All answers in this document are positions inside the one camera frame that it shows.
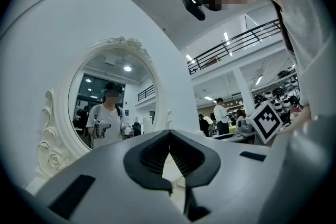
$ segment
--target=railing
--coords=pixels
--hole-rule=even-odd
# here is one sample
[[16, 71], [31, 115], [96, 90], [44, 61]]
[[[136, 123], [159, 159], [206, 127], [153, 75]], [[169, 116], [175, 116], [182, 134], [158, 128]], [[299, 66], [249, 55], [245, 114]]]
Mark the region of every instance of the railing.
[[138, 102], [141, 99], [147, 98], [148, 96], [150, 96], [154, 92], [155, 92], [154, 86], [153, 85], [149, 86], [147, 89], [143, 90], [142, 92], [140, 92], [138, 94]]
[[189, 73], [204, 69], [214, 63], [221, 61], [224, 56], [233, 55], [234, 52], [246, 48], [255, 43], [262, 42], [263, 39], [280, 33], [279, 19], [272, 20], [263, 25], [259, 25], [244, 33], [239, 34], [206, 52], [190, 60], [188, 64]]

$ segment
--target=oval mirror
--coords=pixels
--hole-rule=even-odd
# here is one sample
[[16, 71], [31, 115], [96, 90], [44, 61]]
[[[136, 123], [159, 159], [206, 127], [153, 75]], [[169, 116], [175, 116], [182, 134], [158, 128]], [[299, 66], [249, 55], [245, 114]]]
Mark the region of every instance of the oval mirror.
[[155, 89], [149, 68], [129, 49], [100, 51], [71, 83], [68, 109], [74, 131], [90, 149], [152, 132]]

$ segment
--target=black sticker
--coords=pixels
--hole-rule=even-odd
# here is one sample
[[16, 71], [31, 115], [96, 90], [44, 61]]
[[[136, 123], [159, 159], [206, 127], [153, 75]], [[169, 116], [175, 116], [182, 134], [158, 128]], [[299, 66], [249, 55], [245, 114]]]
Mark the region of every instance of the black sticker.
[[274, 111], [267, 105], [253, 119], [262, 135], [267, 139], [279, 127], [280, 121]]

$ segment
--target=fluorescent light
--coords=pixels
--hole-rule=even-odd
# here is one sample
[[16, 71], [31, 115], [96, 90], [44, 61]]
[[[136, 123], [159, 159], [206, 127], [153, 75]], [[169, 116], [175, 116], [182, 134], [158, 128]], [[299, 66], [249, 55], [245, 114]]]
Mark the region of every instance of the fluorescent light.
[[224, 33], [225, 40], [227, 41], [227, 45], [230, 45], [229, 36], [227, 35], [227, 32]]
[[189, 54], [186, 55], [186, 58], [188, 58], [188, 60], [191, 61], [191, 63], [195, 63], [195, 61], [193, 60], [193, 58], [190, 57]]
[[256, 85], [259, 84], [259, 82], [261, 81], [261, 79], [262, 79], [262, 76], [260, 76], [260, 77], [258, 78]]

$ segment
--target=white pillar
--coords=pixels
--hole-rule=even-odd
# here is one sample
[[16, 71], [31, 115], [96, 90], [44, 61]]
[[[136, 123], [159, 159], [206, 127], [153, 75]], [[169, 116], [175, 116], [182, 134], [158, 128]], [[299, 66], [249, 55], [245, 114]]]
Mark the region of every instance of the white pillar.
[[242, 94], [241, 97], [243, 98], [245, 113], [250, 114], [255, 107], [252, 93], [245, 81], [245, 78], [240, 68], [235, 68], [233, 70], [233, 73], [235, 74], [240, 93]]

